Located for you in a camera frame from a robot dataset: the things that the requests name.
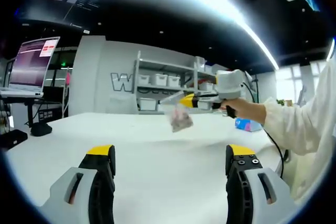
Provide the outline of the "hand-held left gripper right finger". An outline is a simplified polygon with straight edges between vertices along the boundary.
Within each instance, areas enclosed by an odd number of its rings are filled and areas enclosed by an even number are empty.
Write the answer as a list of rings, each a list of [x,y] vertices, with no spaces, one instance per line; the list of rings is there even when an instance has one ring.
[[[289,223],[296,210],[288,185],[249,148],[226,146],[227,223]]]

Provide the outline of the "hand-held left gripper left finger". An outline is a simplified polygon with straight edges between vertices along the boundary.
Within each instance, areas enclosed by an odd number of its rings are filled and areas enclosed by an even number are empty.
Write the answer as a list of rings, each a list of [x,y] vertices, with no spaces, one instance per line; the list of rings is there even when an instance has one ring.
[[[114,145],[94,147],[52,184],[40,207],[49,223],[114,223],[115,154]]]

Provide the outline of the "person's right hand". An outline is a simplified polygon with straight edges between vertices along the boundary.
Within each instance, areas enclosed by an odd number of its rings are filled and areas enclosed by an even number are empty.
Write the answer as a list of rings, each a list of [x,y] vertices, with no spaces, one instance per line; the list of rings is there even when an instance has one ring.
[[[266,119],[266,108],[263,104],[248,102],[242,98],[224,100],[221,109],[229,106],[236,111],[236,116],[242,119],[253,120],[264,125]]]

